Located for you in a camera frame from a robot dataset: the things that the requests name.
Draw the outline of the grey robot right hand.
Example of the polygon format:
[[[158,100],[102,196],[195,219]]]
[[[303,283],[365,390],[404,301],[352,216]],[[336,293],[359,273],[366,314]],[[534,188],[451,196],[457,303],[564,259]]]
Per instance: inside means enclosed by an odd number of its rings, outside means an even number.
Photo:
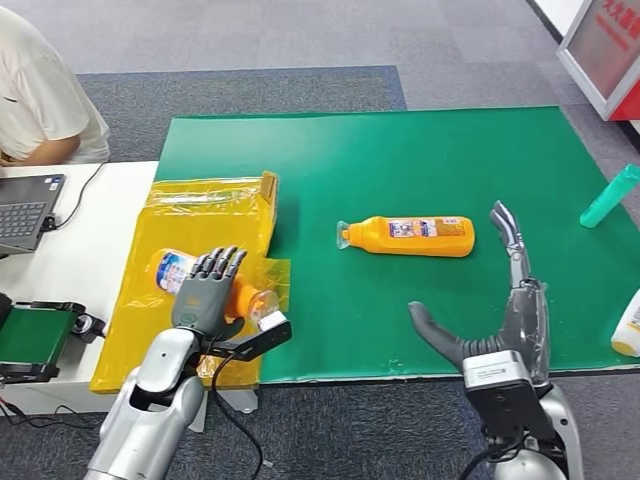
[[[490,211],[509,261],[510,290],[502,326],[495,334],[465,340],[438,324],[422,303],[408,305],[416,332],[433,350],[463,371],[466,358],[517,351],[535,387],[549,382],[548,307],[544,285],[531,273],[528,250],[517,218],[500,201]]]

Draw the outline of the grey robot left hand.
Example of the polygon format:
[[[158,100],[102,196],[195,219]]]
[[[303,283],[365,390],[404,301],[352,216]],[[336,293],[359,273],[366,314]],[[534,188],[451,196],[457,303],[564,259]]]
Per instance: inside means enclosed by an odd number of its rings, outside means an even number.
[[[245,319],[226,308],[233,282],[247,255],[237,246],[217,247],[199,257],[180,286],[171,312],[172,326],[190,329],[208,341],[224,341],[238,334]]]

